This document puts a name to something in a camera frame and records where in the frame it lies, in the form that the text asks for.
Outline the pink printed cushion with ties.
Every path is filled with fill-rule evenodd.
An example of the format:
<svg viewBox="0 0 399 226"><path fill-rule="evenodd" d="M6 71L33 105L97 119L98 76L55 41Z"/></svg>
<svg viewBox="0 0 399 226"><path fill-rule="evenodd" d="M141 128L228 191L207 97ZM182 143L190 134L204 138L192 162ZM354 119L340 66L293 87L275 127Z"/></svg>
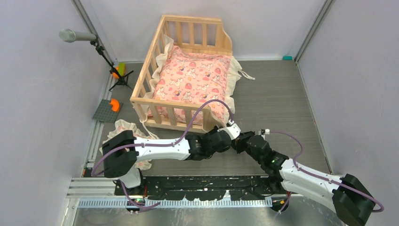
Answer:
<svg viewBox="0 0 399 226"><path fill-rule="evenodd" d="M225 125L229 113L235 112L232 98L236 82L245 77L255 78L242 70L233 56L218 54L189 53L174 44L164 35L164 52L156 56L157 69L150 80L150 91L145 98L176 103L208 104L210 115L202 111L193 124L202 131L209 131L215 125Z"/></svg>

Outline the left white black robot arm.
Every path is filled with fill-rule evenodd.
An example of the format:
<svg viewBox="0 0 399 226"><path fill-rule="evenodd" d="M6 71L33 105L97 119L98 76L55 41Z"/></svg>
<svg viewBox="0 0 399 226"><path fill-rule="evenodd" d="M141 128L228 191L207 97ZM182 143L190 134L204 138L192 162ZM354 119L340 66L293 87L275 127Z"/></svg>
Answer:
<svg viewBox="0 0 399 226"><path fill-rule="evenodd" d="M102 146L104 176L119 179L131 194L138 195L144 190L144 182L135 163L158 159L201 161L228 150L239 134L236 125L176 139L146 139L125 130Z"/></svg>

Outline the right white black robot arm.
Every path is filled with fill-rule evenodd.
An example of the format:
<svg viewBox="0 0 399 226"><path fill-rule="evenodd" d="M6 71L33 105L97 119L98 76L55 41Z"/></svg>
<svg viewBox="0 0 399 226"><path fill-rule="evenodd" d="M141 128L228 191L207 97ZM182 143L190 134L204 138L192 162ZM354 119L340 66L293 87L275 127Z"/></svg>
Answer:
<svg viewBox="0 0 399 226"><path fill-rule="evenodd" d="M348 226L367 223L376 201L357 177L325 174L298 164L272 150L264 137L254 132L240 133L234 129L229 136L234 150L246 152L271 177L268 185L274 193L285 190L301 194L331 209Z"/></svg>

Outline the wooden slatted pet bed frame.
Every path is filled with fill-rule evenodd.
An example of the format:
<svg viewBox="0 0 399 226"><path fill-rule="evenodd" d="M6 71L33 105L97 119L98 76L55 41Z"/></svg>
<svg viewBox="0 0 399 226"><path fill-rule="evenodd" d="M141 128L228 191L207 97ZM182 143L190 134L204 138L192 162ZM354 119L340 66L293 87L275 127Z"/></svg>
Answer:
<svg viewBox="0 0 399 226"><path fill-rule="evenodd" d="M189 125L192 114L200 108L199 104L179 103L173 101L145 98L150 92L152 73L158 68L156 56L164 53L166 42L164 36L172 35L169 25L176 27L176 38L173 44L183 50L193 53L224 54L232 56L232 41L223 29L220 18L198 16L162 15L142 69L138 75L136 85L130 98L140 121L148 127L185 130L203 133L205 129L212 129L221 125L222 121L212 115L210 107L204 107L201 125Z"/></svg>

